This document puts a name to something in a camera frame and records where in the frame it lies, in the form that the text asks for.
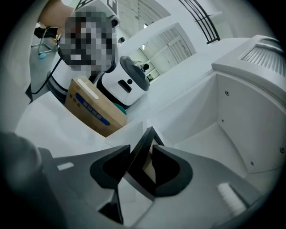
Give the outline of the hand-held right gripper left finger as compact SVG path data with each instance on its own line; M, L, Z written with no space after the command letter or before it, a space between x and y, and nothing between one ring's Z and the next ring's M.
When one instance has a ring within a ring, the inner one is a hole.
M128 168L130 146L52 157L40 148L44 173L65 225L122 225L118 184Z

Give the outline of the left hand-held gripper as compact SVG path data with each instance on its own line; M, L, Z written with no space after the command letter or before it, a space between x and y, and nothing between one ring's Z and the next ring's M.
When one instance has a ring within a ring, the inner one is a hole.
M59 41L61 60L77 71L112 72L118 62L117 1L81 0Z

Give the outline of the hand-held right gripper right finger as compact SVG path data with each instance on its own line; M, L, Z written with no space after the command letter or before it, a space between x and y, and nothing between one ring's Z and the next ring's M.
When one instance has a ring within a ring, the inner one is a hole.
M260 192L218 161L154 146L154 202L136 222L139 229L211 229L246 210Z

